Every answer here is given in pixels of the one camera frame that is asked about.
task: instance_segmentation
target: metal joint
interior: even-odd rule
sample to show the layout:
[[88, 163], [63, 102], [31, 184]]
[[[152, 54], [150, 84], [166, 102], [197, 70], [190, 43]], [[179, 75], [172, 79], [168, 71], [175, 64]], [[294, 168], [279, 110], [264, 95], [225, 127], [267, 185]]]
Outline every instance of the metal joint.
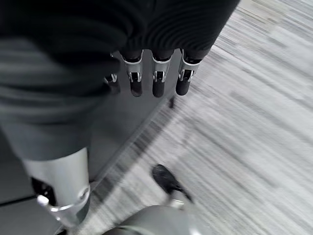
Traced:
[[124, 61], [125, 66], [126, 66], [126, 72], [128, 74], [130, 82], [134, 82], [134, 78], [133, 78], [134, 73], [137, 73], [137, 77], [138, 77], [137, 81], [138, 82], [141, 81], [141, 77], [142, 77], [142, 53], [143, 53], [143, 51], [141, 52], [140, 60], [137, 62], [129, 62], [123, 58], [123, 61]]
[[90, 195], [90, 186], [82, 192], [79, 200], [76, 203], [67, 206], [52, 206], [49, 199], [43, 195], [37, 196], [37, 202], [44, 207], [56, 220], [60, 221], [66, 227], [72, 228], [79, 225], [84, 217], [79, 215], [79, 212], [88, 207], [88, 200]]
[[179, 80], [183, 81], [187, 79], [188, 82], [191, 81], [193, 76], [196, 74], [200, 62], [197, 64], [189, 64], [184, 60], [184, 50], [182, 51], [182, 56], [179, 64]]
[[167, 61], [158, 61], [156, 60], [153, 55], [152, 55], [152, 74], [153, 74], [153, 80], [157, 82], [157, 72], [162, 72], [162, 80], [161, 82], [165, 82], [166, 75], [168, 72], [168, 69], [170, 67], [171, 63], [171, 58], [170, 57]]

